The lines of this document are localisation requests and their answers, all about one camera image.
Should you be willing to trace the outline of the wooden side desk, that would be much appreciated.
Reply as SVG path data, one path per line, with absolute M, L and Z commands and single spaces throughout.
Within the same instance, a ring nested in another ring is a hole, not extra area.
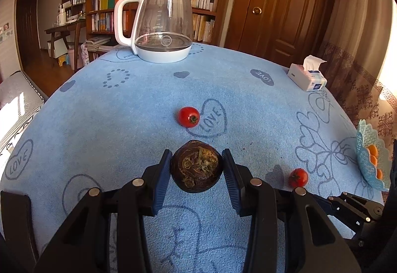
M 67 49 L 69 49 L 69 42 L 66 37 L 70 35 L 71 32 L 74 32 L 74 43 L 73 43 L 73 72 L 76 73 L 79 70 L 78 67 L 78 57 L 79 57 L 79 38 L 81 29 L 86 27 L 85 19 L 78 19 L 72 23 L 68 23 L 65 25 L 60 25 L 57 27 L 51 27 L 50 29 L 45 30 L 47 35 L 50 35 L 50 54 L 51 58 L 55 58 L 55 41 L 58 39 L 62 39 L 64 45 Z

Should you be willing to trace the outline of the blue love-print tablecloth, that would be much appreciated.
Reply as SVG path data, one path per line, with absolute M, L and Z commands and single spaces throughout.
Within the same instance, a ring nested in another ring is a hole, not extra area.
M 107 52 L 9 153 L 1 271 L 376 272 L 361 123 L 240 52 Z

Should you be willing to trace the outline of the red cherry tomato near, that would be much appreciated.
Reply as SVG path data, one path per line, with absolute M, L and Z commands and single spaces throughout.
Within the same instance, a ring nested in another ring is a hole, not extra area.
M 309 175 L 302 168 L 294 169 L 289 175 L 289 186 L 291 188 L 304 188 L 309 181 Z

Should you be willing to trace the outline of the red cherry tomato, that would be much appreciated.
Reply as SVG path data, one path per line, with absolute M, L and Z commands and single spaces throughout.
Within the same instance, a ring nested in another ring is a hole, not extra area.
M 200 113 L 196 108 L 183 107 L 178 112 L 178 122 L 185 128 L 193 128 L 199 124 Z
M 304 188 L 309 181 L 309 175 L 302 168 L 294 169 L 289 175 L 289 186 L 291 188 Z

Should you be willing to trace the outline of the dark passion fruit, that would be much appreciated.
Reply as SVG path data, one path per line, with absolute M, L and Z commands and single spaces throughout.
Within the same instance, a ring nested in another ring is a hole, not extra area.
M 172 156 L 169 171 L 176 185 L 188 193 L 211 189 L 223 173 L 222 156 L 211 145 L 190 140 Z

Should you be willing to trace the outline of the light blue lattice basket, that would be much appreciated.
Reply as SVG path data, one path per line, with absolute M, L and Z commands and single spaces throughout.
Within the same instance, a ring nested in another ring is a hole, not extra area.
M 356 154 L 360 172 L 368 184 L 375 190 L 388 191 L 391 170 L 389 150 L 377 130 L 364 119 L 360 119 L 357 126 Z

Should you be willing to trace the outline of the red cherry tomato far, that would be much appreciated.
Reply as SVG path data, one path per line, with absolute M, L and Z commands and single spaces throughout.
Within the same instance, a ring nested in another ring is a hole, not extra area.
M 178 112 L 178 122 L 185 128 L 193 128 L 199 124 L 200 113 L 196 108 L 183 107 Z

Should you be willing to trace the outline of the large orange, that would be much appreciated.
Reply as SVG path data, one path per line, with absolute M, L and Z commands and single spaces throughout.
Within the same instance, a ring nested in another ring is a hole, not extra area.
M 370 155 L 374 156 L 375 158 L 378 158 L 379 152 L 375 145 L 368 145 L 367 150 L 369 151 Z

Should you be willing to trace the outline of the brown wooden door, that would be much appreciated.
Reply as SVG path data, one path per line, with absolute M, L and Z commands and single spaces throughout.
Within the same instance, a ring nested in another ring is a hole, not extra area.
M 289 67 L 319 50 L 335 0 L 234 0 L 225 47 Z

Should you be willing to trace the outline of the grey sofa cushion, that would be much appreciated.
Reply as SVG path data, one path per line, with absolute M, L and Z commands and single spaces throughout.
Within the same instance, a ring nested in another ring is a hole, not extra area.
M 23 71 L 1 83 L 1 153 L 16 145 L 16 138 L 47 100 L 48 96 Z

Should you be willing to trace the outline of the small orange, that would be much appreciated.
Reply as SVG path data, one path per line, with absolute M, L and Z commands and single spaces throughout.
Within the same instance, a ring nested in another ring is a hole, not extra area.
M 378 180 L 383 180 L 383 172 L 381 169 L 377 169 L 376 177 Z

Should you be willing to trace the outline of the wooden bookshelf with books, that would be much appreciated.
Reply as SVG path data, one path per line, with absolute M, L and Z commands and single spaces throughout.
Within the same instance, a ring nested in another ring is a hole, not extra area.
M 134 54 L 188 54 L 193 43 L 219 45 L 228 0 L 85 0 L 82 19 L 54 28 L 86 29 L 91 54 L 115 40 Z

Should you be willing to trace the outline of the patterned beige curtain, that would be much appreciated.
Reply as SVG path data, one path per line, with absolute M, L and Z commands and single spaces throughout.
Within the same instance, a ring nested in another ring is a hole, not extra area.
M 335 0 L 320 47 L 328 90 L 353 124 L 364 119 L 386 148 L 396 139 L 396 1 Z

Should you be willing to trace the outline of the tissue pack white blue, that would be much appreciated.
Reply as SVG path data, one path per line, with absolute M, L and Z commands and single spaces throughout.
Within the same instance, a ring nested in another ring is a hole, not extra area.
M 303 64 L 291 64 L 288 77 L 303 91 L 318 91 L 326 86 L 327 80 L 319 67 L 325 60 L 309 55 Z

